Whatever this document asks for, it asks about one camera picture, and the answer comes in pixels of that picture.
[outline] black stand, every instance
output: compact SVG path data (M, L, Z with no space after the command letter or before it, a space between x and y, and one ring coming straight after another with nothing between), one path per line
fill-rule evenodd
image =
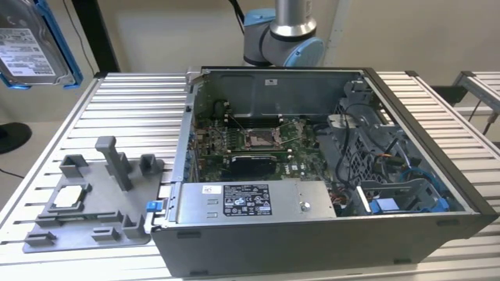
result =
M30 138L30 129L26 124L7 123L0 125L0 154L18 148Z

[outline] barcode sticker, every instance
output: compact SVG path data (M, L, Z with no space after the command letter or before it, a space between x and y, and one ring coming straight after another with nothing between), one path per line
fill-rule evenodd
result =
M54 76L27 28L0 28L0 60L13 76Z

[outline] motherboard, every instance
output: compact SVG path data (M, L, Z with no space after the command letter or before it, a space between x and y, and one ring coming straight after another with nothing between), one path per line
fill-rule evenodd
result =
M306 118L202 119L195 126L201 182L322 180L331 182Z

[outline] hard drive label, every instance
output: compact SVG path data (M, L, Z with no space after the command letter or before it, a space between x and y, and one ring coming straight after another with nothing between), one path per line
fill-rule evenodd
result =
M0 28L0 59L13 76L54 76L27 28Z
M223 215L271 215L270 194L266 184L223 186Z

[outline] slotted aluminum table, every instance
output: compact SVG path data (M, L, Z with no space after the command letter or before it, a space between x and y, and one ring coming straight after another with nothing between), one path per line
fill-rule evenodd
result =
M462 86L495 113L500 113L500 72L462 71L453 85Z
M500 212L500 151L418 77L378 73L438 146ZM23 254L22 240L59 179L58 162L94 152L97 136L114 135L129 158L154 153L165 163L159 197L169 194L185 100L185 74L109 74L91 81L0 213L2 280L167 279L150 242L129 248ZM500 280L500 221L470 239L447 242L417 265L242 276L222 280Z

